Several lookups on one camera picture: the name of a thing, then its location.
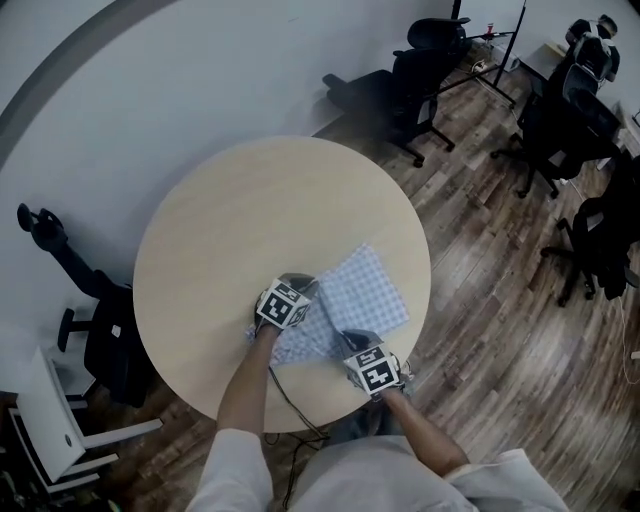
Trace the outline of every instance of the white wall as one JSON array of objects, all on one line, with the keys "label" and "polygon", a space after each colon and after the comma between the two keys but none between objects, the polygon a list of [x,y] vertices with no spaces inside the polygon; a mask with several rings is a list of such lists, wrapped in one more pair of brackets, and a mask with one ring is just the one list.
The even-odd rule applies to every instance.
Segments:
[{"label": "white wall", "polygon": [[528,0],[515,51],[527,62],[547,41],[566,45],[564,36],[577,19],[594,20],[602,14],[613,18],[620,29],[614,42],[621,65],[616,81],[606,84],[600,97],[608,104],[619,100],[635,113],[640,109],[640,15],[628,0]]},{"label": "white wall", "polygon": [[64,39],[113,0],[8,0],[0,9],[0,112]]},{"label": "white wall", "polygon": [[19,230],[20,202],[53,210],[91,265],[130,280],[152,213],[190,169],[244,140],[313,134],[337,114],[323,75],[388,67],[413,21],[450,12],[449,0],[182,0],[101,50],[0,172],[0,389],[19,384],[20,354],[4,357],[16,332],[53,344],[64,308],[88,304]]}]

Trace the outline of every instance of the cable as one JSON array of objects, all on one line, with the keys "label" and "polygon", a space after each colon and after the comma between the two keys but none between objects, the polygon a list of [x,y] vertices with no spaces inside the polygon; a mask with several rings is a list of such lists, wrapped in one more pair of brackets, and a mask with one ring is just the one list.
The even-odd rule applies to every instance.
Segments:
[{"label": "cable", "polygon": [[302,411],[300,411],[300,409],[298,409],[293,402],[289,399],[289,397],[287,396],[287,394],[284,392],[284,389],[282,389],[282,386],[280,385],[280,381],[278,381],[278,377],[276,377],[276,372],[273,371],[273,368],[271,368],[271,366],[269,366],[269,373],[271,374],[271,377],[273,378],[273,382],[275,382],[276,387],[278,388],[278,390],[280,391],[280,393],[282,394],[282,397],[285,399],[285,401],[289,404],[289,406],[296,411],[296,414],[298,415],[298,417],[302,420],[302,423],[304,423],[307,428],[309,430],[311,430],[315,435],[317,435],[318,437],[327,437],[326,434],[323,434],[322,432],[320,432],[320,430],[318,429],[318,427],[316,427],[313,423],[311,423],[307,417],[302,414]]},{"label": "cable", "polygon": [[328,436],[324,436],[322,438],[319,437],[318,439],[311,439],[309,441],[306,441],[296,435],[293,435],[293,434],[288,434],[288,435],[297,439],[299,443],[298,443],[298,446],[296,446],[295,450],[293,450],[293,458],[291,459],[291,471],[289,471],[289,483],[287,484],[287,494],[285,494],[284,499],[282,500],[282,507],[285,510],[289,509],[289,500],[291,499],[291,494],[293,493],[293,484],[296,481],[296,459],[298,458],[298,452],[300,451],[300,448],[302,448],[303,446],[308,446],[312,450],[319,451],[320,448],[316,448],[315,446],[312,446],[310,443],[317,443],[319,441],[326,441],[327,439],[329,439]]},{"label": "cable", "polygon": [[625,341],[625,337],[627,334],[627,322],[624,318],[624,309],[622,308],[622,299],[618,297],[618,304],[620,305],[620,314],[622,315],[622,370],[624,372],[624,378],[627,379],[627,383],[631,386],[635,386],[640,379],[631,382],[629,379],[629,375],[627,374],[627,343]]}]

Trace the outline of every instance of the white chair leg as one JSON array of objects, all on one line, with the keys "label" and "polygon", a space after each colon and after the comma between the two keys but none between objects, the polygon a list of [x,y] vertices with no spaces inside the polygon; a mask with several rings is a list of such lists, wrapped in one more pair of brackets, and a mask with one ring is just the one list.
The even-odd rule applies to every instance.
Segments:
[{"label": "white chair leg", "polygon": [[147,421],[145,423],[139,423],[138,425],[104,432],[103,434],[85,436],[82,443],[85,448],[95,448],[97,446],[104,446],[105,444],[117,443],[118,441],[124,441],[125,439],[141,436],[142,434],[146,434],[152,430],[157,430],[161,426],[161,420]]},{"label": "white chair leg", "polygon": [[100,466],[105,466],[107,464],[111,464],[119,459],[119,457],[112,453],[111,455],[106,455],[105,457],[100,457],[99,459],[89,460],[87,462],[82,462],[80,464],[75,464],[67,469],[62,476],[70,476],[77,475],[78,473],[84,473],[85,471],[91,471],[92,469],[99,468]]},{"label": "white chair leg", "polygon": [[91,473],[90,475],[76,478],[75,480],[69,480],[68,482],[62,482],[61,484],[45,485],[45,488],[49,494],[53,494],[54,492],[66,491],[67,489],[78,487],[79,485],[95,482],[96,480],[100,480],[100,476],[98,476],[97,473]]},{"label": "white chair leg", "polygon": [[20,444],[22,445],[22,449],[27,454],[27,458],[29,459],[29,462],[31,463],[31,466],[33,467],[33,470],[36,472],[36,476],[38,477],[38,480],[40,480],[40,483],[42,484],[42,486],[45,488],[45,490],[49,494],[52,494],[54,492],[66,491],[67,489],[72,489],[74,487],[78,487],[79,485],[88,484],[89,482],[95,482],[96,480],[100,479],[100,477],[96,473],[93,473],[91,475],[86,475],[86,476],[83,476],[81,478],[77,478],[75,480],[69,480],[68,482],[62,482],[60,484],[53,484],[53,485],[47,484],[47,482],[43,478],[42,474],[38,470],[38,466],[36,466],[36,464],[35,464],[35,462],[33,460],[33,457],[31,457],[31,453],[29,452],[29,448],[27,448],[27,443],[25,442],[24,438],[22,437],[22,432],[20,431],[20,428],[18,428],[18,422],[16,421],[16,416],[20,416],[20,411],[18,411],[18,409],[9,409],[9,415],[11,416],[11,421],[13,423],[15,431],[18,434],[18,439],[20,440]]}]

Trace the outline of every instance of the black wire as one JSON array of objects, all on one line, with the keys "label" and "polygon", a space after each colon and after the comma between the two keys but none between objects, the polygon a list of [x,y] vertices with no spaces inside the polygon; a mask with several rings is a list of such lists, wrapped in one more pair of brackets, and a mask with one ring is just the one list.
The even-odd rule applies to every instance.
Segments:
[{"label": "black wire", "polygon": [[287,494],[285,494],[285,497],[282,500],[282,507],[285,510],[289,509],[289,500],[291,499],[291,493],[293,491],[293,484],[296,481],[296,459],[298,457],[298,451],[303,446],[308,446],[312,450],[319,451],[320,448],[316,447],[316,446],[312,446],[311,443],[317,443],[317,442],[326,441],[327,439],[329,439],[329,436],[322,436],[322,437],[318,437],[317,439],[306,440],[306,439],[302,439],[301,437],[298,437],[298,436],[296,436],[294,434],[288,434],[288,435],[293,437],[294,439],[298,440],[298,446],[296,446],[295,450],[293,450],[293,459],[291,460],[291,470],[289,471],[289,483],[287,485]]},{"label": "black wire", "polygon": [[287,396],[287,394],[284,392],[284,389],[282,389],[282,386],[280,385],[280,382],[278,381],[278,377],[276,377],[276,372],[273,371],[273,368],[271,368],[271,366],[269,367],[269,373],[271,374],[271,377],[273,378],[273,382],[275,382],[276,387],[278,388],[278,390],[280,391],[280,393],[282,394],[282,397],[285,399],[285,401],[289,404],[289,406],[296,411],[296,414],[298,415],[298,417],[302,420],[302,423],[304,423],[307,428],[309,430],[311,430],[315,435],[317,435],[319,438],[324,438],[327,437],[326,434],[323,434],[322,432],[320,432],[320,430],[318,429],[318,427],[316,427],[313,423],[311,423],[311,421],[309,421],[307,419],[307,417],[302,414],[302,411],[300,409],[298,409],[293,402],[289,399],[289,397]]},{"label": "black wire", "polygon": [[[276,377],[276,373],[273,371],[273,368],[269,367],[269,373],[271,374],[271,377],[273,378],[273,382],[275,382],[276,387],[280,391],[280,394],[282,394],[282,397],[285,399],[285,401],[289,404],[289,406],[294,411],[296,411],[296,414],[302,420],[302,423],[304,423],[307,426],[307,428],[317,436],[316,439],[306,440],[296,436],[295,434],[288,434],[289,436],[298,440],[298,446],[296,446],[296,448],[293,450],[293,459],[291,461],[291,471],[289,472],[289,483],[287,485],[287,494],[285,495],[284,500],[282,501],[282,506],[284,507],[285,510],[288,510],[289,500],[291,499],[291,493],[293,491],[293,484],[296,481],[296,471],[295,471],[296,459],[298,457],[298,452],[300,451],[300,448],[302,448],[303,446],[308,446],[312,450],[318,451],[320,448],[317,448],[310,443],[318,443],[320,441],[326,441],[329,439],[329,436],[321,432],[320,429],[316,427],[313,423],[311,423],[311,421],[309,421],[309,419],[307,419],[307,417],[304,414],[302,414],[302,411],[293,404],[293,402],[289,399],[289,397],[285,393],[284,389],[282,389],[282,386],[280,385],[280,381],[278,381],[278,377]],[[280,437],[278,435],[278,437],[276,438],[276,441],[273,444],[270,444],[270,443],[267,443],[267,444],[269,444],[270,446],[273,446],[278,442],[279,439]]]}]

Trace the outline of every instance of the blue checkered cloth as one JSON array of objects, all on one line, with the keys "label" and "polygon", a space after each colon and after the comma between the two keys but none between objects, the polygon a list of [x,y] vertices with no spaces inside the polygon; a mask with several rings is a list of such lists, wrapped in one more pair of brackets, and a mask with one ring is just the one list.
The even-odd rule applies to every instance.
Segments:
[{"label": "blue checkered cloth", "polygon": [[[297,327],[285,330],[271,365],[342,359],[335,331],[363,329],[382,337],[409,321],[409,313],[375,251],[361,245],[320,277],[320,290]],[[255,327],[247,331],[253,340]]]}]

